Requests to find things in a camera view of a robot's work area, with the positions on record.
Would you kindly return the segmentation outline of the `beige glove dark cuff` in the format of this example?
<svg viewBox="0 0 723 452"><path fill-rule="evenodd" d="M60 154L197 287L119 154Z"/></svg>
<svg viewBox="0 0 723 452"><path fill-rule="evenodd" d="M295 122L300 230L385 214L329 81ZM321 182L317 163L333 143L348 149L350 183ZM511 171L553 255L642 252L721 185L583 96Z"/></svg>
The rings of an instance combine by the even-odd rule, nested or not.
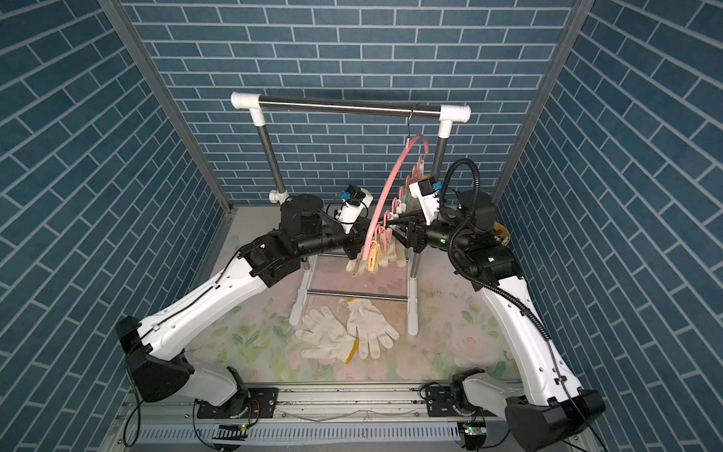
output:
<svg viewBox="0 0 723 452"><path fill-rule="evenodd" d="M361 253L346 264L346 272L352 277L359 277L367 273L367 261L363 260Z"/></svg>

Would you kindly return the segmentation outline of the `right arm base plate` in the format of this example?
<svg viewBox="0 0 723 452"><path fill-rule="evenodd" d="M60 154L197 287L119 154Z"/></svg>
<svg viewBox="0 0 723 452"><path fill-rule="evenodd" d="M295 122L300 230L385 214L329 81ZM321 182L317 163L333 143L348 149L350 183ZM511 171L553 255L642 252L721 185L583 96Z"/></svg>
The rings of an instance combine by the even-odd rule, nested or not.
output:
<svg viewBox="0 0 723 452"><path fill-rule="evenodd" d="M483 417L483 411L461 400L461 396L449 386L438 382L424 384L418 389L429 417Z"/></svg>

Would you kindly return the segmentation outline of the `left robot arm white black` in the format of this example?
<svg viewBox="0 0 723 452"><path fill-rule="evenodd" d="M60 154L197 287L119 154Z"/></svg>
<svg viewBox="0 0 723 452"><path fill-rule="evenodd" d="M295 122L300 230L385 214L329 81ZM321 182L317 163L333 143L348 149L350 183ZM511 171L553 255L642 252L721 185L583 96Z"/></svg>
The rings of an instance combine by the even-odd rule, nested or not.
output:
<svg viewBox="0 0 723 452"><path fill-rule="evenodd" d="M115 331L139 399L153 403L183 395L241 409L248 392L237 371L194 357L188 344L233 308L300 270L304 259L337 249L356 258L369 225L349 207L333 218L320 198L293 196L281 206L279 227L242 246L217 275L154 315L120 320Z"/></svg>

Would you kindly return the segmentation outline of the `pink clip hanger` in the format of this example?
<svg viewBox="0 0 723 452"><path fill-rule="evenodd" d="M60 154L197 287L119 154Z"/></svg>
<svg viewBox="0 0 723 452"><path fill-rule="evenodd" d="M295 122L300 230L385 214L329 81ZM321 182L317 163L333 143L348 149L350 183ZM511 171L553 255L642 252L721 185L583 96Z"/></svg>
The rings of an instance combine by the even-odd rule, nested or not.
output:
<svg viewBox="0 0 723 452"><path fill-rule="evenodd" d="M421 139L423 142L424 152L420 154L417 163L413 167L412 176L416 177L416 179L419 180L419 178L424 174L426 157L429 155L429 141L424 134L420 134L415 137L412 137L412 135L410 134L410 121L412 120L416 107L417 105L413 104L412 108L410 109L410 114L408 115L408 118L406 120L408 134L405 141L405 147L402 150L399 158L397 158L395 165L393 165L390 174L387 177L385 185L382 188L382 193L378 198L374 214L371 218L370 226L367 230L365 244L363 244L363 250L361 251L361 259L363 259L363 263L367 264L369 271L377 269L377 267L380 265L378 263L380 249L387 250L390 247L391 243L390 237L386 237L385 235L386 230L388 229L387 226L382 227L382 232L380 233L382 235L382 239L377 239L378 223L380 222L380 220L391 220L395 215L400 215L401 213L405 212L405 209L400 207L405 203L405 193L409 190L410 178L406 179L405 183L397 190L397 197L393 198L391 208L386 213L382 213L382 208L386 205L386 201L390 193L393 192L393 187L395 181L397 180L397 175L402 168L402 164L404 163L405 159L407 158L410 151L412 150L414 145L416 145L416 142L419 139Z"/></svg>

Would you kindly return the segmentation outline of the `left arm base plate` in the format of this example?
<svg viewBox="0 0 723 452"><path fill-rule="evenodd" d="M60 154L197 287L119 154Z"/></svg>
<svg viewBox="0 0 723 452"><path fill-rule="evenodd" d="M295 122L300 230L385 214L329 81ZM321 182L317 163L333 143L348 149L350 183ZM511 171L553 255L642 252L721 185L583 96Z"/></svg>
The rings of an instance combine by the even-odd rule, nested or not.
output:
<svg viewBox="0 0 723 452"><path fill-rule="evenodd" d="M273 418L279 389L276 387L252 387L243 395L234 395L220 407L208 402L197 403L197 418L200 419L256 419Z"/></svg>

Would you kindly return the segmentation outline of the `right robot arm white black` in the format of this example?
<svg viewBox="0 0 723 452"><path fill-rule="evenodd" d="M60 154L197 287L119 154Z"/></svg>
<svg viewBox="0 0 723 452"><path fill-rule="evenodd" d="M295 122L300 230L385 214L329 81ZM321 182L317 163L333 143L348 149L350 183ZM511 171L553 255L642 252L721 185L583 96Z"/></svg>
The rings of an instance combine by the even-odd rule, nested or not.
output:
<svg viewBox="0 0 723 452"><path fill-rule="evenodd" d="M408 194L408 206L399 214L401 243L446 252L455 273L493 312L521 377L518 383L502 382L475 367L458 373L449 386L455 407L503 418L525 451L540 451L590 429L606 409L602 395L581 384L555 347L507 237L495 227L490 196L467 191L450 208L439 190L425 193L414 184Z"/></svg>

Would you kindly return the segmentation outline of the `white cotton glove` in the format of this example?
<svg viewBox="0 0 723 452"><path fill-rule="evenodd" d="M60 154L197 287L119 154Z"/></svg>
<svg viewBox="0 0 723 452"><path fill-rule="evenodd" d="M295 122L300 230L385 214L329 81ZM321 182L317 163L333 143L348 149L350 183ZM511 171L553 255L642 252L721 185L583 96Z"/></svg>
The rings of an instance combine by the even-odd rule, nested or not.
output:
<svg viewBox="0 0 723 452"><path fill-rule="evenodd" d="M303 327L295 333L297 339L310 346L299 352L303 359L330 360L349 363L359 340L350 334L327 306L311 309L302 319Z"/></svg>

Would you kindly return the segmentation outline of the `beige cotton glove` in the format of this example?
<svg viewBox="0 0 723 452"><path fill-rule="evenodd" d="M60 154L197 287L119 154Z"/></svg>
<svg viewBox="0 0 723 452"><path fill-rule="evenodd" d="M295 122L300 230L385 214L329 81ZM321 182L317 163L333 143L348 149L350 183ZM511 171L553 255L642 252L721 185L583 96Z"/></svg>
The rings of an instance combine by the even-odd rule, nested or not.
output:
<svg viewBox="0 0 723 452"><path fill-rule="evenodd" d="M395 237L391 239L387 250L381 250L378 255L378 266L381 269L386 269L390 265L397 265L398 267L406 267L407 265L406 249Z"/></svg>

